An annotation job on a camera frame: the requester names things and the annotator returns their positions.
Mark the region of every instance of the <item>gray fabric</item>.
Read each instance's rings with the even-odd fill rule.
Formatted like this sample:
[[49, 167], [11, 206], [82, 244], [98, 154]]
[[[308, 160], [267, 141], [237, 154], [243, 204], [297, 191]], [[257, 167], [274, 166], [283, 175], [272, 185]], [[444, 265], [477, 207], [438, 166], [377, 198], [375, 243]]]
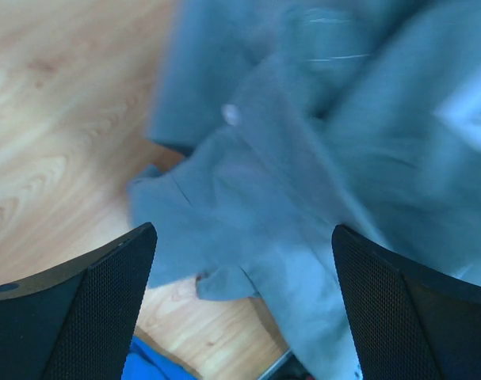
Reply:
[[260, 295], [320, 379], [357, 362], [335, 225], [450, 274], [481, 260], [481, 154], [434, 114], [481, 65], [481, 0], [336, 3], [185, 2], [148, 137], [190, 157], [129, 187], [149, 285]]

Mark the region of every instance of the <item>gray garment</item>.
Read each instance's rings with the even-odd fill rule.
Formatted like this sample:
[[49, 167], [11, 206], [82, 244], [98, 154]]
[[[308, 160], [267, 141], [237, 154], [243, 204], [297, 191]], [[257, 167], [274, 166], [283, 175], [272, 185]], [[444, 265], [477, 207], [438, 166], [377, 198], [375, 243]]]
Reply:
[[148, 137], [190, 157], [133, 181], [133, 222], [158, 231], [150, 286], [261, 295], [316, 378], [353, 378], [335, 225], [481, 260], [481, 154], [435, 114], [481, 66], [481, 0], [294, 3], [184, 3]]

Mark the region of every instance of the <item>wood grain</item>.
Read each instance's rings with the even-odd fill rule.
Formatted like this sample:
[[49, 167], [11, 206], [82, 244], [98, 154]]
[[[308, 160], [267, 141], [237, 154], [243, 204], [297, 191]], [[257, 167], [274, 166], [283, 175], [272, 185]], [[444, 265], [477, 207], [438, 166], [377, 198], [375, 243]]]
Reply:
[[[129, 229], [125, 185], [178, 157], [141, 136], [170, 0], [0, 0], [0, 283]], [[150, 290], [139, 332], [202, 378], [250, 379], [281, 354], [249, 300]]]

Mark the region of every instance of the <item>blue fabric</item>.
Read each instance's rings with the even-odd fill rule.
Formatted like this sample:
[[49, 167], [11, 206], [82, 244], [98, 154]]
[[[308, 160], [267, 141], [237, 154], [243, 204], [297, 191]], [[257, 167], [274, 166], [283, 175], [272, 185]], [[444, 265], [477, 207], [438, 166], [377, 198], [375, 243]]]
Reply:
[[155, 352], [136, 336], [132, 338], [122, 380], [196, 380], [182, 367]]

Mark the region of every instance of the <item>white stitching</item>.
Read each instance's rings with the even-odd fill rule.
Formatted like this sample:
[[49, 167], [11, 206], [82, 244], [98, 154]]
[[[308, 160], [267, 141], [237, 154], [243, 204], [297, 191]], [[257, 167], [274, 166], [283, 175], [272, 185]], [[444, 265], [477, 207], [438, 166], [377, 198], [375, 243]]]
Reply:
[[342, 55], [338, 57], [330, 57], [330, 58], [323, 58], [323, 59], [307, 59], [307, 61], [308, 62], [330, 62], [338, 59], [355, 59], [355, 58], [364, 58], [367, 56], [368, 54]]
[[323, 23], [323, 24], [342, 24], [343, 22], [348, 22], [349, 20], [342, 20], [340, 18], [316, 18], [314, 20], [309, 20], [309, 24], [313, 23]]

